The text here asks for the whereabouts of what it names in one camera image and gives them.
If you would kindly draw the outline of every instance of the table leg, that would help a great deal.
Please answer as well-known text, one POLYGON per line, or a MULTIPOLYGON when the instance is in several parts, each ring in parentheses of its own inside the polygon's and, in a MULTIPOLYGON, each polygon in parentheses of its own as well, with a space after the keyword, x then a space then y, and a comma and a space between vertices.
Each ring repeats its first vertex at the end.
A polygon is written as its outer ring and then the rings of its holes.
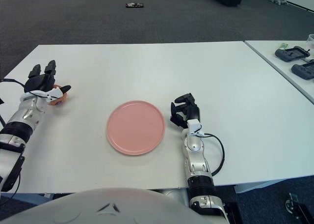
POLYGON ((281 182, 284 180, 285 179, 253 182, 253 183, 244 183, 244 184, 235 185, 234 189, 235 189, 235 192, 237 194, 240 194, 240 193, 244 193, 244 192, 251 191, 254 189, 264 188, 266 186, 270 186, 270 185, 273 185, 275 183, 278 183, 278 182, 281 182))
MULTIPOLYGON (((1 196, 10 198, 12 193, 1 193, 1 196)), ((17 193, 14 195, 13 199, 39 205, 51 201, 53 198, 53 194, 45 193, 44 196, 39 194, 25 194, 25 193, 17 193)))

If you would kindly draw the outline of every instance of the orange object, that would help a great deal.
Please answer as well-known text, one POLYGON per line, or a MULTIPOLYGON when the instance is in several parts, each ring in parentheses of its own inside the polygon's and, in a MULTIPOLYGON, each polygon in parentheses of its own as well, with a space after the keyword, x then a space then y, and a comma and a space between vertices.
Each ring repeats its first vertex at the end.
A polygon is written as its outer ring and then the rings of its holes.
MULTIPOLYGON (((61 87, 61 86, 60 85, 53 85, 53 88, 57 88, 57 87, 61 87)), ((68 95, 67 93, 64 93, 61 98, 51 101, 49 103, 49 105, 59 105, 59 104, 61 104, 63 101, 66 100, 67 95, 68 95)))

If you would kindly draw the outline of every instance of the green object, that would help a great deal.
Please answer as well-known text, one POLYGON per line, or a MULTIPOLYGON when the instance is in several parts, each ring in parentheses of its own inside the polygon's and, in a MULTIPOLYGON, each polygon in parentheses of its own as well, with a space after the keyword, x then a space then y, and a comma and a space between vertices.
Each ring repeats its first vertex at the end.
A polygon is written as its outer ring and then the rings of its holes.
POLYGON ((289 44, 287 44, 287 43, 283 43, 283 44, 281 44, 281 46, 279 47, 279 49, 285 50, 285 49, 288 47, 288 45, 289 45, 289 44))

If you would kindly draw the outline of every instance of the gray carpet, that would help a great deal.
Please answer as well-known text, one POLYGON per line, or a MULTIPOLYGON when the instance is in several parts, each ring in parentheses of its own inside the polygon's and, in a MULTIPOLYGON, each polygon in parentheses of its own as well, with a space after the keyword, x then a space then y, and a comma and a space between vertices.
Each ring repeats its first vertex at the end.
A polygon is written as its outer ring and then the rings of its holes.
MULTIPOLYGON (((214 0, 0 0, 0 77, 40 44, 305 40, 313 32, 313 13, 268 0, 243 0, 239 7, 214 0), (145 7, 126 9, 131 1, 145 7)), ((313 191, 314 177, 239 195, 218 188, 223 199, 238 202, 245 224, 300 223, 285 200, 295 192, 314 214, 313 191)), ((0 220, 30 207, 12 200, 0 208, 0 220)))

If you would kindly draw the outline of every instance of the silver robot arm segment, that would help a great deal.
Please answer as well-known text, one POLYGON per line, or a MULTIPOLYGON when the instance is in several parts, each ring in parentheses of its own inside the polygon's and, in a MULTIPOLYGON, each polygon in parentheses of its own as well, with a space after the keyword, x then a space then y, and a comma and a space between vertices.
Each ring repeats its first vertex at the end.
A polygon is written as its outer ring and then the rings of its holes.
POLYGON ((184 169, 188 183, 189 206, 202 215, 223 216, 229 223, 223 202, 216 196, 215 186, 210 172, 209 164, 204 157, 204 143, 201 131, 200 111, 194 103, 191 93, 180 96, 175 103, 184 103, 175 106, 171 104, 170 120, 182 126, 184 169), (186 120, 178 114, 182 112, 186 120))

